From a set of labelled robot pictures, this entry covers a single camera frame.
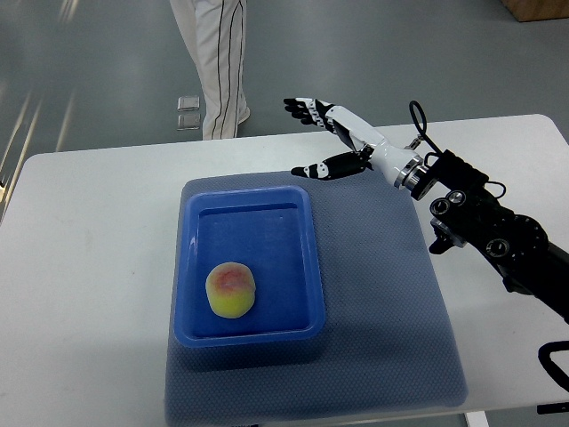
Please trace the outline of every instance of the white table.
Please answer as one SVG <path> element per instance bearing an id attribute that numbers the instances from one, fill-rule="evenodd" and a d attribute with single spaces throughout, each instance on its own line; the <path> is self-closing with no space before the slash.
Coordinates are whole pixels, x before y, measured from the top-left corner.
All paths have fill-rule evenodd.
<path id="1" fill-rule="evenodd" d="M 401 147 L 416 134 L 412 125 L 381 131 Z M 433 123 L 429 135 L 441 149 L 506 183 L 501 202 L 538 220 L 569 250 L 569 147 L 548 118 Z M 0 424 L 164 425 L 184 184 L 289 170 L 342 151 L 336 137 L 316 132 L 30 158 L 0 226 Z M 445 193 L 437 185 L 415 204 L 428 244 L 434 239 L 429 202 Z M 542 370 L 537 350 L 569 338 L 569 326 L 538 300 L 508 294 L 470 246 L 431 259 L 469 387 L 466 402 L 349 419 L 567 400 Z"/>

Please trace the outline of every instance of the white pants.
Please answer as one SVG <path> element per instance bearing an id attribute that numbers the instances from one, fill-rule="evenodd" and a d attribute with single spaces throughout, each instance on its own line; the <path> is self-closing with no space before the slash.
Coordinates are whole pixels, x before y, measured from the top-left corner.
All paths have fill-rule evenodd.
<path id="1" fill-rule="evenodd" d="M 204 140 L 234 138 L 245 117 L 243 57 L 246 0 L 170 0 L 202 83 Z"/>

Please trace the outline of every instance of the robotic arm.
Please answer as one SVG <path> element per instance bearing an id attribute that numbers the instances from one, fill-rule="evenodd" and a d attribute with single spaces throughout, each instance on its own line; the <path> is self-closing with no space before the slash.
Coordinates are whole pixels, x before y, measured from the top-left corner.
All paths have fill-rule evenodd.
<path id="1" fill-rule="evenodd" d="M 385 136 L 343 107 L 307 98 L 287 99 L 284 103 L 285 109 L 303 124 L 320 125 L 337 134 L 350 148 L 350 152 L 319 164 L 296 167 L 292 174 L 332 180 L 365 169 L 380 170 L 389 184 L 407 188 L 416 200 L 441 182 L 450 191 L 430 205 L 436 240 L 429 251 L 442 254 L 453 246 L 470 243 L 501 275 L 509 292 L 534 295 L 569 323 L 569 254 L 549 242 L 536 220 L 500 205 L 498 199 L 505 193 L 503 184 L 489 181 L 486 174 L 451 151 L 441 151 L 426 134 L 427 121 L 416 101 L 411 102 L 410 111 L 420 135 L 405 149 L 391 145 Z M 425 159 L 414 151 L 422 141 L 433 149 Z M 428 165 L 430 156 L 437 158 L 433 165 Z M 487 183 L 502 186 L 504 192 L 495 197 L 485 189 Z"/>

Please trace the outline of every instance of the gray mat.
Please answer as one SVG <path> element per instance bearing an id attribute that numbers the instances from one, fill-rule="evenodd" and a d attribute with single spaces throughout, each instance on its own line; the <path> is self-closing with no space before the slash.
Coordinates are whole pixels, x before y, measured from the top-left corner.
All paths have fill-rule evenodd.
<path id="1" fill-rule="evenodd" d="M 238 425 L 460 405 L 468 394 L 461 362 L 407 191 L 372 172 L 327 182 L 289 173 L 208 178 L 184 187 L 180 221 L 196 193 L 279 185 L 310 194 L 325 327 L 298 348 L 254 344 L 219 353 L 182 347 L 171 325 L 168 423 Z M 187 244 L 180 228 L 177 254 Z"/>

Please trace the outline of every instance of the peach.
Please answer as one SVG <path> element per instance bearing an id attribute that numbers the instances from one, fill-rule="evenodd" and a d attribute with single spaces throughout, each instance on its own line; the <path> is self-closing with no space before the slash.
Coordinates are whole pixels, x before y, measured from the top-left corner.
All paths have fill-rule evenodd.
<path id="1" fill-rule="evenodd" d="M 224 262 L 205 280 L 207 301 L 222 318 L 240 318 L 255 302 L 255 281 L 251 270 L 238 262 Z"/>

